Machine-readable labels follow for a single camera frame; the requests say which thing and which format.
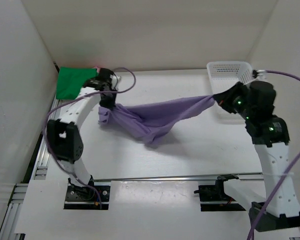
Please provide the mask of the pink t shirt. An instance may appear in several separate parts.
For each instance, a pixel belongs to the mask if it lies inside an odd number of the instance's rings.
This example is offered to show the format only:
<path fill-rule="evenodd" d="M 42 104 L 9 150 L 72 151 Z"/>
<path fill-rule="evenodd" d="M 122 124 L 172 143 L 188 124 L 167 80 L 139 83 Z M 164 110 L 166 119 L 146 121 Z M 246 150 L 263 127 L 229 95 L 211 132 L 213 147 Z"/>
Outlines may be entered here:
<path fill-rule="evenodd" d="M 95 67 L 93 67 L 94 69 L 96 69 L 98 72 L 100 71 L 100 67 L 99 66 L 95 66 Z"/>

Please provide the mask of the green t shirt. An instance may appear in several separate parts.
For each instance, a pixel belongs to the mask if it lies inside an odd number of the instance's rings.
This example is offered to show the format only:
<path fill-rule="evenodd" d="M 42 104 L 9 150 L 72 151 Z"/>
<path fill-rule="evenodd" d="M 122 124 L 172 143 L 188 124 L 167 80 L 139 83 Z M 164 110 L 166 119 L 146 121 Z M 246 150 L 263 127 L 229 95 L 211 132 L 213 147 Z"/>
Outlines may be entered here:
<path fill-rule="evenodd" d="M 97 68 L 61 67 L 57 78 L 56 99 L 76 99 L 84 83 L 98 74 Z"/>

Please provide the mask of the lilac t shirt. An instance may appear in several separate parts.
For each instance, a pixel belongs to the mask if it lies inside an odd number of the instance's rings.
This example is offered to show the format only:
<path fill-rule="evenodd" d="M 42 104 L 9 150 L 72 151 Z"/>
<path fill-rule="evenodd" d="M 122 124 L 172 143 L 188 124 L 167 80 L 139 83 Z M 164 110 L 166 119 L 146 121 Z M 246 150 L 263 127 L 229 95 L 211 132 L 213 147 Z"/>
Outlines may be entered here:
<path fill-rule="evenodd" d="M 176 123 L 200 115 L 214 103 L 211 95 L 204 95 L 135 106 L 117 103 L 113 109 L 100 106 L 99 124 L 121 127 L 145 145 L 157 146 Z"/>

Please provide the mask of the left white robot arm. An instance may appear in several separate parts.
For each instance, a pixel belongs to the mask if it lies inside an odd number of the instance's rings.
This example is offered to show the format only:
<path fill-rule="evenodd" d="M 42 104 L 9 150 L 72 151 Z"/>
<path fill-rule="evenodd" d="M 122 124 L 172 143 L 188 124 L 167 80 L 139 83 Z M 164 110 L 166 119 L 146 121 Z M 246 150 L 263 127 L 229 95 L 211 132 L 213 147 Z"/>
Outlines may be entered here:
<path fill-rule="evenodd" d="M 46 118 L 44 139 L 59 169 L 68 175 L 70 189 L 85 201 L 99 200 L 100 193 L 82 160 L 80 129 L 95 106 L 114 106 L 119 82 L 120 77 L 107 68 L 62 67 L 59 71 L 56 98 L 69 107 L 57 119 Z"/>

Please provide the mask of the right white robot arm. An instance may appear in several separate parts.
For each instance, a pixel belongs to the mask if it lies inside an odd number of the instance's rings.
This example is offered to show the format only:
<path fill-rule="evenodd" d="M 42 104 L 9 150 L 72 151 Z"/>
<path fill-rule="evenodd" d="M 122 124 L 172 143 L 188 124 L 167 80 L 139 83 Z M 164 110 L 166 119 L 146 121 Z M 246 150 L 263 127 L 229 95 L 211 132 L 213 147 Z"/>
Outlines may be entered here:
<path fill-rule="evenodd" d="M 273 114 L 276 95 L 272 84 L 257 79 L 248 84 L 237 82 L 213 96 L 223 110 L 243 118 L 261 164 L 265 198 L 234 175 L 219 176 L 214 188 L 217 198 L 230 197 L 248 212 L 249 240 L 254 231 L 300 227 L 300 203 L 290 175 L 295 161 L 289 161 L 287 124 Z"/>

